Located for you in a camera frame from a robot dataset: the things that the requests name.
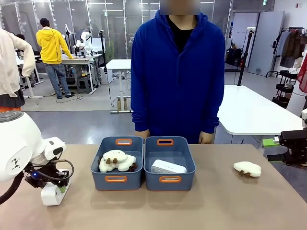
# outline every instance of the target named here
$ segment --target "bin handle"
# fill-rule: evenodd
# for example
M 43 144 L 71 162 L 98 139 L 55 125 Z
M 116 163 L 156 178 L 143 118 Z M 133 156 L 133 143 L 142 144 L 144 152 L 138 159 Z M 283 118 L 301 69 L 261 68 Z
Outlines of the bin handle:
M 116 143 L 116 145 L 132 145 L 132 139 L 130 139 L 130 138 L 119 138 L 119 139 L 116 139 L 115 143 Z
M 180 183 L 182 181 L 181 176 L 161 176 L 160 183 Z
M 174 144 L 173 139 L 158 139 L 157 140 L 157 145 L 158 146 L 172 146 Z
M 105 181 L 108 183 L 124 183 L 127 181 L 126 176 L 105 176 Z

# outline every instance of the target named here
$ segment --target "green object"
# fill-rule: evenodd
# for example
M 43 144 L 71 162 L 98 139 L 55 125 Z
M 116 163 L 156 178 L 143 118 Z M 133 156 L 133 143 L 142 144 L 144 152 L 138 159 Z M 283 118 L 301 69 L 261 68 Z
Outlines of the green object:
M 61 193 L 65 193 L 66 187 L 61 187 L 61 188 L 59 188 L 59 190 L 61 191 Z
M 263 146 L 264 147 L 272 147 L 272 146 L 279 146 L 279 143 L 274 143 L 274 139 L 264 139 Z

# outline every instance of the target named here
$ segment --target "desk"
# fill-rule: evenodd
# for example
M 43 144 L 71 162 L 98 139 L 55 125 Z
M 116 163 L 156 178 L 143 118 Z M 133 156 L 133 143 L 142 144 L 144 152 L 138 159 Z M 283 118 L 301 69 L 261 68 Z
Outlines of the desk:
M 302 120 L 246 86 L 226 85 L 218 117 L 232 135 L 280 135 L 302 129 Z
M 125 79 L 126 79 L 126 90 L 127 94 L 128 92 L 128 79 L 127 79 L 127 70 L 131 69 L 131 59 L 113 59 L 110 60 L 106 68 L 109 70 L 125 70 Z M 118 72 L 118 78 L 119 78 L 119 92 L 120 92 L 120 106 L 121 110 L 113 110 L 111 113 L 117 114 L 117 113 L 132 113 L 132 110 L 125 110 L 124 105 L 124 98 L 131 98 L 131 96 L 125 96 L 124 97 L 124 91 L 122 87 L 122 79 L 121 79 L 121 71 Z
M 72 65 L 72 66 L 78 66 L 78 65 L 84 65 L 88 66 L 89 73 L 90 73 L 90 83 L 91 83 L 91 92 L 88 95 L 92 95 L 97 89 L 93 85 L 93 77 L 92 77 L 92 71 L 90 64 L 94 62 L 94 58 L 98 57 L 100 55 L 94 55 L 94 56 L 87 56 L 86 58 L 82 57 L 76 57 L 73 56 L 75 59 L 69 59 L 67 55 L 62 55 L 62 64 L 63 65 Z
M 24 64 L 24 60 L 23 59 L 19 59 L 17 56 L 16 56 L 16 62 L 17 62 L 17 66 L 21 66 Z M 39 75 L 38 75 L 38 71 L 36 69 L 36 66 L 35 66 L 35 69 L 34 69 L 34 72 L 36 73 L 36 76 L 37 76 L 37 83 L 35 83 L 34 85 L 38 85 L 38 84 L 41 84 L 43 82 L 45 82 L 44 80 L 40 80 L 39 78 Z M 43 97 L 42 96 L 34 96 L 33 94 L 33 90 L 32 90 L 32 87 L 31 87 L 31 82 L 29 80 L 29 76 L 24 76 L 26 78 L 26 81 L 27 81 L 27 84 L 28 84 L 28 88 L 29 88 L 29 91 L 30 91 L 30 96 L 25 96 L 24 98 L 38 98 L 38 99 L 42 99 Z
M 62 204 L 43 206 L 41 189 L 22 181 L 0 207 L 1 229 L 22 230 L 295 230 L 307 225 L 307 204 L 251 145 L 190 145 L 196 163 L 188 192 L 97 191 L 90 165 L 98 146 L 67 145 L 62 158 L 75 174 Z M 233 163 L 262 167 L 260 178 L 239 176 Z M 8 183 L 0 184 L 5 191 Z

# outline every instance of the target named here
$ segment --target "blue hoodie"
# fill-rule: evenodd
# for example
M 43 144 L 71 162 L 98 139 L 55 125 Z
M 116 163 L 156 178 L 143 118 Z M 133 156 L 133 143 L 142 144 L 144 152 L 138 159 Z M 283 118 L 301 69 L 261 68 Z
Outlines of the blue hoodie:
M 182 136 L 198 143 L 213 133 L 224 95 L 224 36 L 200 13 L 181 54 L 165 15 L 136 32 L 131 61 L 132 121 L 150 136 Z

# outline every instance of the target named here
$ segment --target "brown table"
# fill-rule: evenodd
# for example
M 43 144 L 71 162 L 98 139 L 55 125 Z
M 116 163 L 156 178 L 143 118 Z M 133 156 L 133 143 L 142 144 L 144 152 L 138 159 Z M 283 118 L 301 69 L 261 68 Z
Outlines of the brown table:
M 196 162 L 188 192 L 97 191 L 90 165 L 98 146 L 68 145 L 62 158 L 75 166 L 57 207 L 43 206 L 40 189 L 23 182 L 0 206 L 1 230 L 294 230 L 307 226 L 307 204 L 251 145 L 191 145 Z M 233 163 L 262 167 L 243 178 Z M 8 184 L 0 184 L 4 192 Z

